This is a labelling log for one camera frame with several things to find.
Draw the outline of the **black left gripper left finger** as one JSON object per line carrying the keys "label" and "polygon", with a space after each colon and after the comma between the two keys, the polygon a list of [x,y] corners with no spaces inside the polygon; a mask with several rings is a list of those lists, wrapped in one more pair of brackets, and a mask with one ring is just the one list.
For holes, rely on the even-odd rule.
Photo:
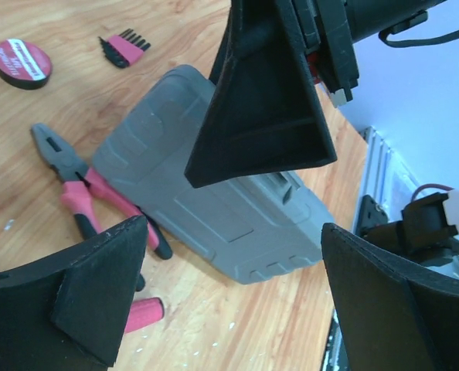
{"label": "black left gripper left finger", "polygon": [[132,217],[32,263],[0,272],[0,370],[114,366],[145,257]]}

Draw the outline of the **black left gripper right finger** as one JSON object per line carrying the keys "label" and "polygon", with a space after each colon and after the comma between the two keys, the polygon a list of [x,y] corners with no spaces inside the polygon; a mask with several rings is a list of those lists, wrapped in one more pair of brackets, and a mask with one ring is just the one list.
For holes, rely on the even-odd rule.
{"label": "black left gripper right finger", "polygon": [[352,370],[459,370],[459,280],[334,223],[321,232]]}

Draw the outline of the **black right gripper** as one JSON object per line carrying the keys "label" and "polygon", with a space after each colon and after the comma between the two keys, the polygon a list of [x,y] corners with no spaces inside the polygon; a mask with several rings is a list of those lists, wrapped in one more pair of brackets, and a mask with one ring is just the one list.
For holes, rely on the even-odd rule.
{"label": "black right gripper", "polygon": [[346,2],[232,2],[209,78],[216,89],[185,167],[192,186],[333,163],[314,82],[335,107],[358,86]]}

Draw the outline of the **grey plastic tool case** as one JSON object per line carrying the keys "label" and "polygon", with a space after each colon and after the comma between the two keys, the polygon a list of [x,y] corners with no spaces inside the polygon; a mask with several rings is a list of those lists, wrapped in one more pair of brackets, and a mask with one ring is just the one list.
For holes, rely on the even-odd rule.
{"label": "grey plastic tool case", "polygon": [[104,139],[93,167],[169,233],[241,283],[320,261],[333,216],[295,172],[245,176],[196,189],[185,177],[215,87],[196,68],[169,70]]}

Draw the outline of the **pink black pliers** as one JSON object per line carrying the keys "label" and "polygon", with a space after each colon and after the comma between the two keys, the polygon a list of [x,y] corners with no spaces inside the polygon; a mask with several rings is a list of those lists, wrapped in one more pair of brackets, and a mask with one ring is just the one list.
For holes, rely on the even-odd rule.
{"label": "pink black pliers", "polygon": [[82,238],[88,240],[102,232],[99,219],[94,212],[93,198],[103,199],[119,209],[127,218],[145,216],[148,247],[162,260],[172,258],[172,249],[158,224],[109,186],[107,181],[77,154],[71,144],[46,124],[34,124],[31,134],[41,158],[63,184],[61,202],[73,214]]}

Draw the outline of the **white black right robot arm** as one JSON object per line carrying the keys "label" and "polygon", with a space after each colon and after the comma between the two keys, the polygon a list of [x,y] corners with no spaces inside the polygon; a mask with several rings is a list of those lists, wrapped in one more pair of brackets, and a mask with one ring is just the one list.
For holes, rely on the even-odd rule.
{"label": "white black right robot arm", "polygon": [[433,46],[393,40],[425,22],[432,1],[233,1],[210,80],[215,93],[185,177],[196,188],[245,175],[333,163],[336,151],[316,85],[338,104],[359,80],[354,44],[377,35],[387,46]]}

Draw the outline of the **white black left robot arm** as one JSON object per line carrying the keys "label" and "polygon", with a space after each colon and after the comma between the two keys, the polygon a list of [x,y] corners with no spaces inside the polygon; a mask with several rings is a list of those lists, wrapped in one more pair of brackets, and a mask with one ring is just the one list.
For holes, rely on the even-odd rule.
{"label": "white black left robot arm", "polygon": [[[459,280],[425,268],[459,232],[435,193],[399,222],[355,236],[333,223],[321,246],[353,370],[459,370]],[[138,215],[0,273],[0,370],[106,370],[134,312],[147,242]]]}

